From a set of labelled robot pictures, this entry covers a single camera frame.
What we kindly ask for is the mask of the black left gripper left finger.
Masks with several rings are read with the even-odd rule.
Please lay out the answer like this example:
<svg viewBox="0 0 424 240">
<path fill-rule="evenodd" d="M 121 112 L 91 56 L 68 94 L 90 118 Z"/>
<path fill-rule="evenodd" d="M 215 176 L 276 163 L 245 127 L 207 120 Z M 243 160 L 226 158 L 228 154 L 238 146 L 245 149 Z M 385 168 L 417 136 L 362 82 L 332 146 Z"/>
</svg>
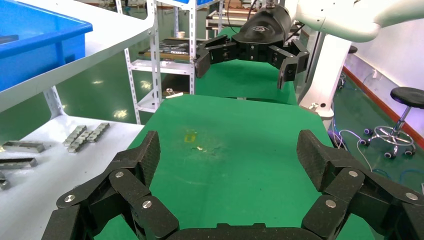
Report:
<svg viewBox="0 0 424 240">
<path fill-rule="evenodd" d="M 150 191 L 160 154 L 156 131 L 138 147 L 118 152 L 102 173 L 57 199 L 42 238 L 92 240 L 117 216 L 140 240 L 169 238 L 179 221 Z"/>
</svg>

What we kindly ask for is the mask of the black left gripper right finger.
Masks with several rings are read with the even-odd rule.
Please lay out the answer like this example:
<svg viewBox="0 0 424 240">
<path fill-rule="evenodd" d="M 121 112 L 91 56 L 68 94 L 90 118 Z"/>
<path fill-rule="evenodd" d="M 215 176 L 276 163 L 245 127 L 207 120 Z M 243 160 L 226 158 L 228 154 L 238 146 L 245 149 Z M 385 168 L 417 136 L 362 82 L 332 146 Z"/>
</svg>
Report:
<svg viewBox="0 0 424 240">
<path fill-rule="evenodd" d="M 387 240 L 424 237 L 424 197 L 366 169 L 348 151 L 322 144 L 308 129 L 299 132 L 296 153 L 320 197 L 301 227 L 334 240 L 350 215 L 362 218 Z"/>
</svg>

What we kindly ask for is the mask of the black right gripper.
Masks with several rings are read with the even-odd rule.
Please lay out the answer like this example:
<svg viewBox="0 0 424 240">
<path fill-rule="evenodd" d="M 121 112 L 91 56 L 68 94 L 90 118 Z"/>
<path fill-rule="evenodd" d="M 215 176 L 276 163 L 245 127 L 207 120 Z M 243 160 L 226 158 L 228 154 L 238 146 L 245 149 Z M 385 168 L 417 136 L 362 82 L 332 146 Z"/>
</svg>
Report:
<svg viewBox="0 0 424 240">
<path fill-rule="evenodd" d="M 291 29 L 289 12 L 281 4 L 263 7 L 231 37 L 226 34 L 197 45 L 195 76 L 202 78 L 213 64 L 232 61 L 268 62 L 279 69 L 277 88 L 306 70 L 310 53 L 298 39 L 284 45 Z"/>
</svg>

